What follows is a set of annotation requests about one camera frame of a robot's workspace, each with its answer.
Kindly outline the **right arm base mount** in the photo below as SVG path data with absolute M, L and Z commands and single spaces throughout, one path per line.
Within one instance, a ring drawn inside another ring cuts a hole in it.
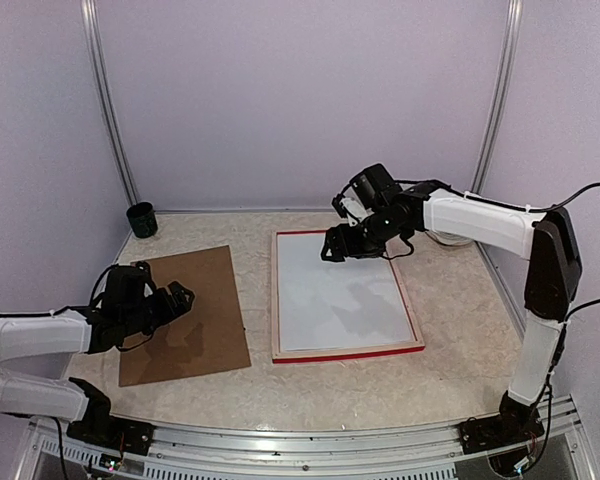
M 544 426 L 538 416 L 520 426 L 516 420 L 505 421 L 500 415 L 471 417 L 457 425 L 465 455 L 494 450 L 541 437 Z

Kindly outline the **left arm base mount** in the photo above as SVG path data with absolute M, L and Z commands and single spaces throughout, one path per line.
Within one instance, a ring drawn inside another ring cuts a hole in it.
M 108 416 L 104 420 L 75 421 L 67 435 L 75 440 L 122 454 L 147 456 L 156 427 L 147 422 Z

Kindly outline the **brown cardboard backing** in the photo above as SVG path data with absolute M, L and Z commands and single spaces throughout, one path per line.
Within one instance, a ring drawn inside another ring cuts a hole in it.
M 230 247 L 220 246 L 148 261 L 157 285 L 191 290 L 190 312 L 120 355 L 121 387 L 186 379 L 248 368 L 246 340 Z

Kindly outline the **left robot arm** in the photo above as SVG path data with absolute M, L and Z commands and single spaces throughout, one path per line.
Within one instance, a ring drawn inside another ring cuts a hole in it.
M 120 424 L 111 401 L 80 378 L 66 378 L 70 358 L 128 351 L 126 341 L 150 340 L 189 313 L 195 294 L 177 281 L 160 287 L 146 262 L 114 264 L 89 300 L 43 312 L 0 312 L 0 414 L 64 420 L 101 445 Z

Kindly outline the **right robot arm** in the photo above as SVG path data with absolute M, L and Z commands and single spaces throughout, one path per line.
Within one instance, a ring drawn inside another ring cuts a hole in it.
M 387 259 L 387 244 L 408 244 L 417 232 L 464 237 L 509 252 L 527 263 L 521 356 L 493 419 L 503 444 L 526 432 L 548 389 L 566 338 L 567 316 L 582 275 L 570 215 L 561 206 L 537 209 L 460 193 L 440 180 L 396 180 L 381 164 L 365 168 L 332 206 L 342 223 L 327 230 L 320 257 L 339 263 Z

